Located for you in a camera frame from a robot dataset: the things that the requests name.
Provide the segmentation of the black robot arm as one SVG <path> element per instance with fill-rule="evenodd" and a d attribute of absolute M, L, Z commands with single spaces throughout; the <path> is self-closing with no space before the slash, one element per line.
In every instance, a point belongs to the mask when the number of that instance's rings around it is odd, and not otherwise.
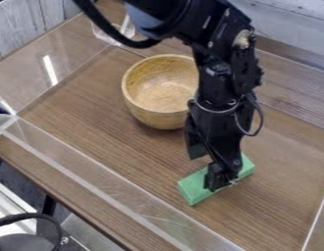
<path fill-rule="evenodd" d="M 191 48 L 199 77 L 187 102 L 185 138 L 189 156 L 213 159 L 203 187 L 215 191 L 238 180 L 241 140 L 260 133 L 252 123 L 264 116 L 254 91 L 264 70 L 252 20 L 229 0 L 122 1 L 143 40 L 120 33 L 92 0 L 73 0 L 100 30 L 123 45 L 146 49 L 175 38 Z"/>

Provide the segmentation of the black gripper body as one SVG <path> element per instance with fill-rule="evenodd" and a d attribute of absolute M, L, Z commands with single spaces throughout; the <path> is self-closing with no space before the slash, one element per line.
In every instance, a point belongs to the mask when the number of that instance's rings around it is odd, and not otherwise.
<path fill-rule="evenodd" d="M 207 155 L 234 172 L 242 170 L 241 140 L 243 136 L 256 136 L 250 132 L 257 102 L 242 97 L 231 106 L 214 107 L 198 97 L 189 101 L 189 115 L 203 141 Z"/>

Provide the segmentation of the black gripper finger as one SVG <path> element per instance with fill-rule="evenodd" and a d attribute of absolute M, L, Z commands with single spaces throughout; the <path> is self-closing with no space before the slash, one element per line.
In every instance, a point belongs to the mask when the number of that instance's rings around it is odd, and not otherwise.
<path fill-rule="evenodd" d="M 237 172 L 231 171 L 217 162 L 209 164 L 207 173 L 205 174 L 203 188 L 215 192 L 218 189 L 229 186 L 237 178 Z"/>
<path fill-rule="evenodd" d="M 189 158 L 195 160 L 207 155 L 207 150 L 203 141 L 195 130 L 195 125 L 191 116 L 187 116 L 185 122 L 185 140 Z"/>

